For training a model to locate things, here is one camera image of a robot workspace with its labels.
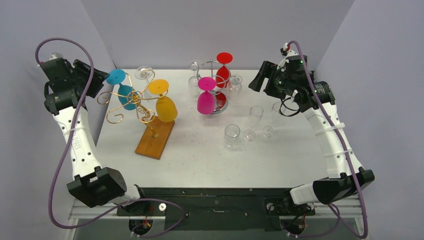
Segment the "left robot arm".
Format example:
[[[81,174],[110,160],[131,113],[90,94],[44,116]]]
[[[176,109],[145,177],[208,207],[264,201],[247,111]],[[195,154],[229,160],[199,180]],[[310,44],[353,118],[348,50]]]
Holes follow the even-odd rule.
[[[44,106],[70,144],[73,181],[66,185],[68,192],[90,208],[131,200],[129,208],[136,215],[145,214],[149,210],[148,199],[140,196],[136,186],[127,186],[118,170],[103,167],[97,160],[85,104],[80,107],[76,120],[73,119],[89,79],[90,65],[78,59],[70,63],[53,53],[40,67],[48,78],[44,85]]]

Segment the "clear etched goblet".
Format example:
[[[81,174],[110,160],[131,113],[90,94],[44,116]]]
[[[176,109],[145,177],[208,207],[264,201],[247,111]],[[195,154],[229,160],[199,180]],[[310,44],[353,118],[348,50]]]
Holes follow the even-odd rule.
[[[229,124],[224,129],[224,144],[228,148],[235,148],[239,142],[241,130],[235,124]]]

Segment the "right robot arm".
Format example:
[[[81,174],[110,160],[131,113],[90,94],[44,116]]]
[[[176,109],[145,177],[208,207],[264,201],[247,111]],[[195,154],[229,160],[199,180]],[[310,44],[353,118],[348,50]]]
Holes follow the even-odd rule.
[[[306,73],[307,56],[287,56],[280,64],[264,61],[248,87],[261,90],[264,80],[268,82],[264,92],[271,97],[284,99],[294,97],[298,112],[308,120],[318,140],[327,166],[327,177],[310,184],[292,188],[290,195],[282,199],[283,209],[296,213],[302,204],[333,203],[356,195],[375,180],[372,170],[365,170],[352,150],[344,133],[335,96],[325,81],[314,81],[312,73]]]

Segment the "clear glass back gold rack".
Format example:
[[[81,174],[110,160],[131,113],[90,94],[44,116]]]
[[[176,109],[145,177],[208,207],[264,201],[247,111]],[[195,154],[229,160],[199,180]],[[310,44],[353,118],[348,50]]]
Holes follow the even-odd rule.
[[[148,85],[151,83],[151,81],[154,80],[156,74],[154,70],[150,66],[140,66],[137,68],[134,72],[134,76],[139,80],[145,81],[145,90],[143,92],[143,98],[144,99],[151,99],[153,95],[148,89]]]

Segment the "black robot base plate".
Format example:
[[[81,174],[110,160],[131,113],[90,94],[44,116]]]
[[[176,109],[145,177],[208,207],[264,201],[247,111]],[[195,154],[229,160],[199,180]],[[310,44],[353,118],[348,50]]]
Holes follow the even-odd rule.
[[[313,204],[295,205],[289,188],[164,188],[139,189],[142,199],[120,207],[117,215],[130,217],[131,225],[147,218],[163,220],[166,228],[182,214],[176,231],[280,230],[281,223],[297,224],[302,216],[315,216]]]

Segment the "blue wine glass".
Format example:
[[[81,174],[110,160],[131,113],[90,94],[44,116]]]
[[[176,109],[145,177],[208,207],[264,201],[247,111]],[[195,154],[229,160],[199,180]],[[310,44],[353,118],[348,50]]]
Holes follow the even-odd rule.
[[[128,95],[133,91],[130,85],[123,84],[127,74],[122,69],[114,69],[109,72],[106,82],[110,85],[118,85],[118,100],[125,110],[132,111],[136,109],[134,103],[130,103]]]

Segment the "clear champagne flute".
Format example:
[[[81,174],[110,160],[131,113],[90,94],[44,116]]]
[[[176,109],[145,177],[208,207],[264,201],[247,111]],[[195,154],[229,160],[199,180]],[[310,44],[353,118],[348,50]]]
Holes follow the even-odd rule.
[[[256,139],[255,127],[260,123],[263,114],[264,109],[259,105],[254,105],[250,108],[248,115],[249,128],[243,132],[243,138],[246,141],[252,142]]]

